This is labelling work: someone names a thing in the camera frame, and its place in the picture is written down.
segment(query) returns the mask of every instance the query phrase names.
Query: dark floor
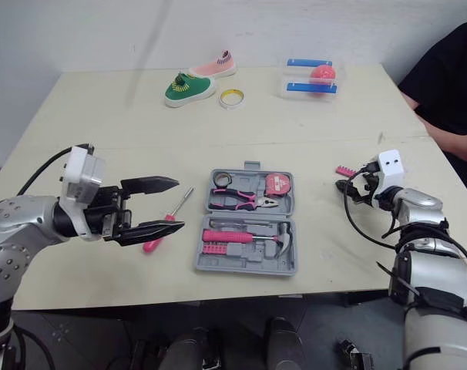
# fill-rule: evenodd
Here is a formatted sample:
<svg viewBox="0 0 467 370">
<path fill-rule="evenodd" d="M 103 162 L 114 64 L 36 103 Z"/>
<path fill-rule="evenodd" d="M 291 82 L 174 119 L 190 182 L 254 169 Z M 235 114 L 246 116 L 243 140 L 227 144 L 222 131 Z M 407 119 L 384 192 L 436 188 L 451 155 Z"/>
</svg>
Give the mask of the dark floor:
<svg viewBox="0 0 467 370">
<path fill-rule="evenodd" d="M 334 352 L 334 343 L 344 338 L 361 351 L 372 353 L 377 370 L 401 367 L 403 313 L 387 298 L 345 307 L 343 294 L 310 294 L 157 304 L 114 312 L 107 309 L 105 315 L 125 320 L 32 312 L 15 312 L 13 316 L 16 324 L 47 344 L 58 370 L 105 369 L 116 356 L 122 358 L 109 370 L 128 369 L 131 341 L 156 334 L 173 339 L 198 326 L 218 328 L 226 333 L 229 343 L 245 347 L 232 350 L 236 362 L 229 368 L 262 369 L 261 353 L 256 356 L 254 352 L 261 352 L 266 321 L 280 316 L 297 328 L 310 369 L 344 368 Z M 251 353 L 240 358 L 239 351 L 246 350 Z M 29 339 L 27 352 L 28 370 L 48 368 L 42 352 Z"/>
</svg>

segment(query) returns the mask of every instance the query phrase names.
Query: roll of tape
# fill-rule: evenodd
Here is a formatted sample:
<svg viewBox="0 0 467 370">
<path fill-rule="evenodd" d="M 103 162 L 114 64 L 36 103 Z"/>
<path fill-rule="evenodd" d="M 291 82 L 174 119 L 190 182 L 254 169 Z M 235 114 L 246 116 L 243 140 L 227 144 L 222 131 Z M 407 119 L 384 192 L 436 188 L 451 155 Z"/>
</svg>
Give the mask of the roll of tape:
<svg viewBox="0 0 467 370">
<path fill-rule="evenodd" d="M 225 189 L 232 183 L 232 176 L 228 172 L 215 173 L 213 183 L 218 189 Z"/>
<path fill-rule="evenodd" d="M 244 93 L 238 89 L 228 89 L 220 94 L 220 105 L 225 109 L 235 109 L 244 102 Z"/>
</svg>

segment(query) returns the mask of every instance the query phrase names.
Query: plastic container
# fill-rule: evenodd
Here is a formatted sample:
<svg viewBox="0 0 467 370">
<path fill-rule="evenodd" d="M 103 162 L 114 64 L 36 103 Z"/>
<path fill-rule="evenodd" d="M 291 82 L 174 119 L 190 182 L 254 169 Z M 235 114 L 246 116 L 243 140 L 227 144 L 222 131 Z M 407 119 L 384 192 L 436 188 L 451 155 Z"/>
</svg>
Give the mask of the plastic container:
<svg viewBox="0 0 467 370">
<path fill-rule="evenodd" d="M 291 173 L 260 171 L 259 162 L 246 162 L 244 170 L 213 170 L 208 187 L 206 209 L 201 235 L 197 247 L 196 268 L 203 271 L 226 271 L 250 274 L 292 276 L 297 272 L 297 238 L 295 224 L 290 219 L 294 211 L 294 178 Z M 271 196 L 278 201 L 277 207 L 258 207 L 255 210 L 216 210 L 211 204 L 234 206 L 245 203 L 236 197 L 214 194 L 216 186 L 213 178 L 216 173 L 227 172 L 232 177 L 229 189 L 254 192 L 265 197 L 266 176 L 282 173 L 291 182 L 291 188 L 282 197 Z M 233 231 L 257 236 L 275 237 L 280 233 L 281 223 L 286 223 L 291 234 L 287 250 L 281 251 L 282 243 L 273 240 L 258 240 L 247 243 L 211 243 L 203 241 L 205 230 Z"/>
<path fill-rule="evenodd" d="M 331 101 L 339 93 L 343 76 L 341 65 L 330 59 L 282 59 L 278 95 L 285 99 Z"/>
</svg>

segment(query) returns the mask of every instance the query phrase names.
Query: table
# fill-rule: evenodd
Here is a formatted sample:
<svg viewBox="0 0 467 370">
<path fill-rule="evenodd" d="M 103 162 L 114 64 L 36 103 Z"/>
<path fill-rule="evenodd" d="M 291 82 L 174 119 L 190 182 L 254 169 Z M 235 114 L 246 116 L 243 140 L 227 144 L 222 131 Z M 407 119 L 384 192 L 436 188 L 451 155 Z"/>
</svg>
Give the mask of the table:
<svg viewBox="0 0 467 370">
<path fill-rule="evenodd" d="M 375 261 L 391 266 L 394 252 L 360 237 L 346 220 L 334 181 L 337 165 L 358 168 L 377 153 L 398 149 L 405 185 L 445 203 L 451 232 L 467 247 L 467 190 L 380 66 L 347 67 L 332 103 L 276 96 L 277 70 L 242 68 L 219 79 L 219 90 L 241 88 L 246 103 L 226 111 L 209 99 L 170 109 L 163 92 L 176 71 L 74 72 L 61 76 L 0 173 L 0 199 L 17 192 L 35 168 L 63 147 L 92 142 L 107 162 L 104 186 L 130 177 L 164 175 L 179 187 L 128 203 L 133 223 L 162 218 L 187 187 L 196 188 L 180 210 L 186 226 L 152 255 L 141 245 L 72 239 L 48 247 L 32 263 L 14 309 L 91 308 L 272 294 L 361 291 L 388 286 Z M 268 277 L 196 271 L 194 254 L 213 168 L 294 175 L 299 271 Z M 29 192 L 60 193 L 64 159 Z M 389 216 L 365 205 L 351 212 L 363 230 L 381 235 Z"/>
</svg>

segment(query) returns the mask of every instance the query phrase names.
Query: green shoe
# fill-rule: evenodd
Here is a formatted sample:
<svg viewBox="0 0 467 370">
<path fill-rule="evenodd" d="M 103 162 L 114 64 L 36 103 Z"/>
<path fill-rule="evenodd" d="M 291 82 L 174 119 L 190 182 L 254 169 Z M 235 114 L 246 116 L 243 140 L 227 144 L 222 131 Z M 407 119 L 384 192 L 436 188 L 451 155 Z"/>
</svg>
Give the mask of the green shoe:
<svg viewBox="0 0 467 370">
<path fill-rule="evenodd" d="M 205 99 L 214 94 L 216 89 L 215 80 L 210 77 L 179 73 L 165 91 L 165 104 L 177 108 L 194 100 Z"/>
</svg>

